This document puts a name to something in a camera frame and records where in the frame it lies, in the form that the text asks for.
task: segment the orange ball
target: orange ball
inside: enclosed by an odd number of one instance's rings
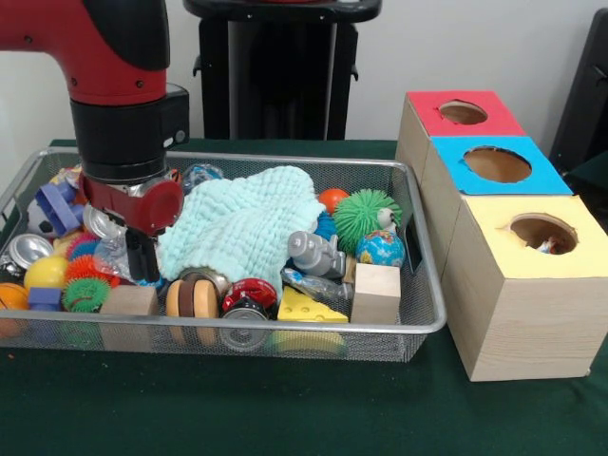
[[[0,283],[0,312],[26,311],[29,309],[28,292],[14,283]],[[22,320],[0,318],[0,339],[15,337],[26,327]]]
[[[338,202],[349,196],[350,195],[341,188],[330,188],[319,195],[319,202],[325,204],[327,212],[333,215]]]

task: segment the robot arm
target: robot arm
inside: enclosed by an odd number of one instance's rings
[[[66,76],[91,204],[127,226],[134,278],[158,280],[153,238],[180,214],[165,149],[188,140],[188,94],[167,90],[164,0],[0,0],[0,50],[46,52]]]

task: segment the blue globe ball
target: blue globe ball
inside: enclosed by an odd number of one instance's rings
[[[391,231],[374,231],[359,240],[356,249],[359,263],[401,268],[406,261],[406,247]]]

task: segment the yellow plastic egg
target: yellow plastic egg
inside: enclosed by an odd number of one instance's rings
[[[26,290],[30,288],[64,288],[67,260],[61,256],[40,258],[29,266],[24,279]]]

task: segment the wooden box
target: wooden box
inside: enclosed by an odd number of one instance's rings
[[[572,195],[527,137],[432,138],[420,187],[440,276],[462,194]]]
[[[561,255],[537,250],[551,237]],[[585,375],[608,329],[607,257],[578,197],[464,197],[442,284],[469,378]]]
[[[441,136],[526,136],[494,92],[452,90],[408,92],[396,160],[422,181],[430,138]]]
[[[100,314],[158,315],[159,300],[154,287],[120,285],[110,292]],[[151,352],[152,337],[146,325],[101,323],[105,349],[112,352]]]

